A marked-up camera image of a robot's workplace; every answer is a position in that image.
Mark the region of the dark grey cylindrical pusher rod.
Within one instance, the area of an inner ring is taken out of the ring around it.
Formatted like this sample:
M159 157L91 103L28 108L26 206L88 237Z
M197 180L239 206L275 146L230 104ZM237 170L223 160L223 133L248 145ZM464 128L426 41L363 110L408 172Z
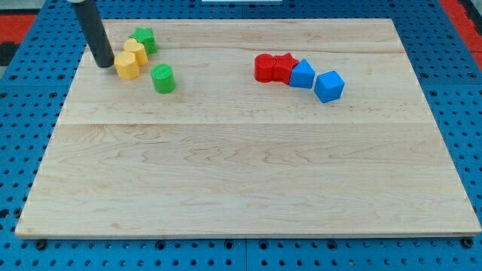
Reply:
M113 66L114 53L95 1L71 0L71 5L97 66L100 68Z

